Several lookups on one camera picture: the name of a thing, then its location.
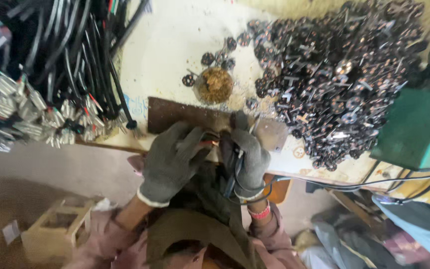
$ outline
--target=olive green apron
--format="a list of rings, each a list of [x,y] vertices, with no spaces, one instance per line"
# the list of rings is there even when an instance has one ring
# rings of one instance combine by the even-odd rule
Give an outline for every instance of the olive green apron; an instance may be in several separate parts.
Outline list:
[[[212,244],[245,269],[266,269],[243,228],[241,208],[220,193],[215,167],[203,166],[148,228],[147,261],[163,269],[167,249],[182,240]]]

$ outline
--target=hand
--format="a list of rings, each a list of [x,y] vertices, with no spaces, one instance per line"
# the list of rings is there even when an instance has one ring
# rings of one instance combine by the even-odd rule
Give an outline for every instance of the hand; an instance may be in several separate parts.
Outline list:
[[[247,131],[232,131],[233,141],[244,151],[241,169],[236,179],[235,194],[244,200],[253,200],[263,192],[263,175],[270,164],[270,153]]]
[[[253,200],[263,192],[263,175],[270,163],[271,156],[263,149],[256,137],[252,136],[248,130],[247,116],[243,112],[234,114],[234,130],[231,134],[221,133],[220,149],[225,167],[230,169],[228,174],[235,171],[235,163],[238,156],[233,153],[234,144],[237,144],[244,151],[239,160],[239,173],[235,194],[244,200]]]
[[[145,159],[144,182],[137,197],[152,207],[165,207],[192,178],[210,150],[197,146],[200,127],[178,122],[155,138]]]

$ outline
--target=white table surface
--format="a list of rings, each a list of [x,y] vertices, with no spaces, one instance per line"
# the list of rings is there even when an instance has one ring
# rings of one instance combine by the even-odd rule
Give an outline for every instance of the white table surface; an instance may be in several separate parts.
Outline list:
[[[137,4],[138,1],[133,0],[131,9],[135,10]],[[236,84],[227,103],[203,105],[197,101],[192,89],[182,84],[182,77],[188,74],[186,69],[201,72],[203,53],[221,49],[224,37],[236,38],[251,19],[273,20],[275,16],[230,0],[152,0],[152,9],[153,13],[142,16],[125,44],[120,74],[131,115],[146,136],[135,139],[119,132],[101,144],[148,151],[155,138],[155,135],[147,134],[149,96],[212,109],[243,109],[245,113],[276,116],[272,112],[271,98],[257,98],[260,106],[255,111],[245,107],[246,98],[257,97],[254,81],[263,74],[253,53],[253,42],[248,47],[237,46],[232,53],[236,59],[232,74]],[[300,156],[303,148],[302,139],[290,135],[280,153],[271,152],[269,172],[313,177],[325,182],[358,183],[375,162],[369,158],[369,153],[364,153],[358,160],[342,162],[335,172],[325,168],[315,170],[308,156]],[[381,163],[368,181],[394,178],[400,171],[400,167]],[[389,183],[376,187],[388,186]]]

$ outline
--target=pink beaded bracelet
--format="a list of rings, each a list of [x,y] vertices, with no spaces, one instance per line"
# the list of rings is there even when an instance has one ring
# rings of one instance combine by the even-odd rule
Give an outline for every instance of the pink beaded bracelet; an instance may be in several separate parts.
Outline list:
[[[268,203],[267,207],[260,213],[255,213],[255,212],[252,212],[248,209],[248,213],[250,214],[250,216],[254,219],[257,219],[257,220],[261,220],[261,219],[266,218],[268,216],[268,214],[270,214],[270,212],[271,212],[270,203]]]

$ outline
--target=metal plate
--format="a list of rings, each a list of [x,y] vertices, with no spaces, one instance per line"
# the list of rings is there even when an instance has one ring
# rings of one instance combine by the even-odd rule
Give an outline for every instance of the metal plate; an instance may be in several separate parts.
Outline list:
[[[156,97],[149,97],[148,131],[160,134],[178,121],[211,128],[214,131],[230,129],[230,113],[180,104]],[[270,119],[261,119],[255,131],[261,145],[268,151],[280,152],[283,149],[288,128],[284,123]]]

